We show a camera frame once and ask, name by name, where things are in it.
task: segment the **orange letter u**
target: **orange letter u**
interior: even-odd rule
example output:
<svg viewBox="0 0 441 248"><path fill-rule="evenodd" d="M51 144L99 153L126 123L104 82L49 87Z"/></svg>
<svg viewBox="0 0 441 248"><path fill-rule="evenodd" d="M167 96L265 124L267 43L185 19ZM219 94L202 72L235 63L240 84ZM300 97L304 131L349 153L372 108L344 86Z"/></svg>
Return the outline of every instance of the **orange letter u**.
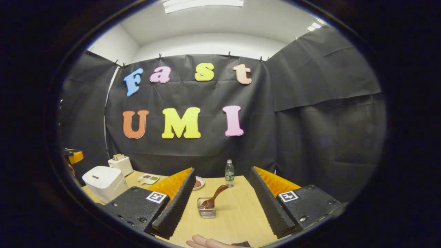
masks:
<svg viewBox="0 0 441 248"><path fill-rule="evenodd" d="M132 130L132 117L135 115L133 111L123 112L123 131L124 134L130 139L139 139L146 132L146 116L149 114L147 110L139 110L139 128L135 132Z"/></svg>

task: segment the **white ceiling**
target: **white ceiling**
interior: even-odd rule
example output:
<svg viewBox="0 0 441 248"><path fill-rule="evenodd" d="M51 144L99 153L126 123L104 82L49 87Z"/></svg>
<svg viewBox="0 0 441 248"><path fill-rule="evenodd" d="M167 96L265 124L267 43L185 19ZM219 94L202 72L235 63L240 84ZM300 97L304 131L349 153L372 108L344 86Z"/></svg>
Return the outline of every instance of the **white ceiling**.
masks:
<svg viewBox="0 0 441 248"><path fill-rule="evenodd" d="M140 46L174 36L237 33L288 44L317 20L281 0L244 0L243 7L207 6L166 14L159 0L135 13L121 26Z"/></svg>

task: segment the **plastic bottle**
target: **plastic bottle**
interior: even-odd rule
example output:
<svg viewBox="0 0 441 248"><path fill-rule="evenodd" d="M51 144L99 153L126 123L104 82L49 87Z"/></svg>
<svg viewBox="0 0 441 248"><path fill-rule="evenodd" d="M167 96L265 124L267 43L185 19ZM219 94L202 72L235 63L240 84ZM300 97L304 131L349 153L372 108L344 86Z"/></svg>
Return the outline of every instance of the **plastic bottle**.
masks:
<svg viewBox="0 0 441 248"><path fill-rule="evenodd" d="M233 181L234 181L234 166L231 159L227 160L227 165L225 166L225 181L227 181L228 187L233 187Z"/></svg>

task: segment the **letter f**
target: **letter f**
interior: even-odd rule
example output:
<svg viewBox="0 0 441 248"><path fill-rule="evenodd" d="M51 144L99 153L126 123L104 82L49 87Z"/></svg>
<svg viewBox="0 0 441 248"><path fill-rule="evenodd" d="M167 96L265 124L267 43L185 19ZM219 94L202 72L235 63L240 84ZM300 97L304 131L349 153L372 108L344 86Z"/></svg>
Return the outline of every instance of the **letter f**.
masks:
<svg viewBox="0 0 441 248"><path fill-rule="evenodd" d="M144 70L139 68L124 78L124 81L126 81L127 84L127 96L131 96L139 90L139 86L136 86L135 83L139 84L141 82L141 77L138 74L142 74L143 72Z"/></svg>

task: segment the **metal basket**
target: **metal basket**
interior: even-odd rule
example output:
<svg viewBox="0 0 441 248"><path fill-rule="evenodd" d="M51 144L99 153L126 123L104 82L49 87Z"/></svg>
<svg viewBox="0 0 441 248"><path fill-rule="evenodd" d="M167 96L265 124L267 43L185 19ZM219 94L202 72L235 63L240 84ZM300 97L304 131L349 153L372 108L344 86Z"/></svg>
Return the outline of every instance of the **metal basket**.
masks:
<svg viewBox="0 0 441 248"><path fill-rule="evenodd" d="M214 208L200 208L202 203L211 197L199 197L196 207L198 208L199 215L202 218L214 218L216 217L216 207Z"/></svg>

